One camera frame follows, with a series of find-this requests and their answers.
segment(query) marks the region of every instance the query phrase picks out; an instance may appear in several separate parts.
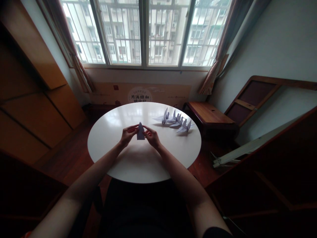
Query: table surface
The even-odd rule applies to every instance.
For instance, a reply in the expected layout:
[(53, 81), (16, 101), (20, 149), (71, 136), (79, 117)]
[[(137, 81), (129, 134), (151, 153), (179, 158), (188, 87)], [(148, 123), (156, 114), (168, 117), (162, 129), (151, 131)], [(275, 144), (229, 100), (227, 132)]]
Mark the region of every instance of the table surface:
[(202, 123), (233, 124), (234, 121), (208, 102), (189, 102), (188, 106)]
[[(141, 122), (158, 132), (161, 143), (188, 168), (197, 158), (201, 147), (201, 136), (196, 125), (188, 133), (176, 133), (179, 127), (170, 128), (153, 120), (164, 115), (168, 108), (170, 116), (174, 110), (187, 119), (182, 111), (155, 102), (137, 102), (117, 107), (104, 114), (92, 127), (88, 136), (88, 151), (93, 162), (97, 162), (121, 139), (122, 129)], [(126, 182), (153, 183), (167, 180), (169, 173), (161, 164), (161, 157), (150, 146), (147, 139), (137, 140), (136, 135), (120, 153), (108, 175)]]

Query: wall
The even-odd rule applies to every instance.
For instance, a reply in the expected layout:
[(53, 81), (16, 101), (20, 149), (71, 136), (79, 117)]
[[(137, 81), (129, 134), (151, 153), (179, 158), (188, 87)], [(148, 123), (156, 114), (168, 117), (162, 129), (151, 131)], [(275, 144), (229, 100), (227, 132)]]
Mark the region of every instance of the wall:
[[(317, 82), (316, 1), (272, 0), (214, 88), (210, 103), (224, 112), (252, 75)], [(244, 144), (317, 105), (317, 92), (282, 87), (242, 126)]]
[(66, 60), (39, 8), (36, 0), (21, 0), (25, 9), (29, 13), (31, 19), (33, 20), (36, 28), (41, 34), (43, 40), (45, 41), (47, 47), (49, 48), (52, 56), (54, 57), (57, 65), (59, 66), (62, 74), (64, 75), (68, 85), (71, 87), (75, 97), (79, 101), (80, 105), (83, 106), (89, 103), (89, 98), (81, 90), (80, 84), (78, 82), (76, 74), (72, 74), (69, 69)]
[(206, 99), (206, 95), (200, 95), (197, 91), (206, 77), (207, 72), (114, 70), (97, 68), (88, 68), (86, 71), (94, 82), (190, 85), (192, 88), (188, 97), (189, 101), (205, 101)]

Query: curtain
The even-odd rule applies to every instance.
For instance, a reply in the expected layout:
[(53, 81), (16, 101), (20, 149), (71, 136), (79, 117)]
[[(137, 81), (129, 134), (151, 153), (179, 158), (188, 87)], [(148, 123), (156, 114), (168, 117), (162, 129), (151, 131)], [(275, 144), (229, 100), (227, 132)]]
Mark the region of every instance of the curtain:
[(221, 61), (227, 53), (230, 43), (236, 36), (252, 2), (253, 0), (232, 0), (230, 12), (219, 42), (215, 61), (198, 92), (199, 94), (211, 95)]
[(83, 92), (92, 93), (95, 91), (92, 82), (89, 79), (88, 74), (85, 71), (82, 63), (80, 62), (77, 51), (68, 29), (67, 20), (64, 15), (63, 8), (59, 0), (38, 0), (39, 6), (42, 7), (44, 16), (46, 17), (48, 24), (54, 28), (58, 34), (58, 38), (63, 44), (63, 47), (69, 53), (72, 60), (74, 70), (77, 74), (78, 80), (82, 87)]

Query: fingers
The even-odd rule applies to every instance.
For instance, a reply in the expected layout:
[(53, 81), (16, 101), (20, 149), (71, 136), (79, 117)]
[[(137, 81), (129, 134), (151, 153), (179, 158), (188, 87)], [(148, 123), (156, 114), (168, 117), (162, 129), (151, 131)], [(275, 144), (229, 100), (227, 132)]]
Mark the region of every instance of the fingers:
[(131, 130), (131, 129), (133, 129), (133, 128), (137, 127), (137, 126), (139, 126), (139, 124), (136, 124), (136, 125), (133, 125), (133, 126), (129, 126), (129, 127), (125, 128), (125, 129), (127, 129), (127, 130)]
[(132, 129), (128, 130), (128, 133), (132, 133), (132, 132), (137, 131), (137, 130), (139, 130), (139, 128), (137, 128), (137, 127), (136, 128), (132, 128)]
[(146, 132), (143, 132), (143, 135), (145, 136), (146, 139), (149, 139), (150, 135)]
[(154, 133), (155, 131), (152, 129), (152, 128), (150, 128), (150, 127), (147, 127), (147, 126), (143, 126), (144, 128), (146, 128), (148, 131), (150, 131), (151, 133)]

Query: wooden bench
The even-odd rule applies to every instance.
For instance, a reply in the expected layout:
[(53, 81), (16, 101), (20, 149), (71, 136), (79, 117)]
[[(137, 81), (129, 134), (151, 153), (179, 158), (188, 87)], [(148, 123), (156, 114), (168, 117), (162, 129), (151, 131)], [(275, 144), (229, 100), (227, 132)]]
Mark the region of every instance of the wooden bench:
[(186, 102), (183, 106), (183, 112), (189, 108), (197, 119), (193, 118), (196, 123), (199, 123), (202, 137), (231, 137), (235, 138), (238, 135), (238, 125), (207, 102)]

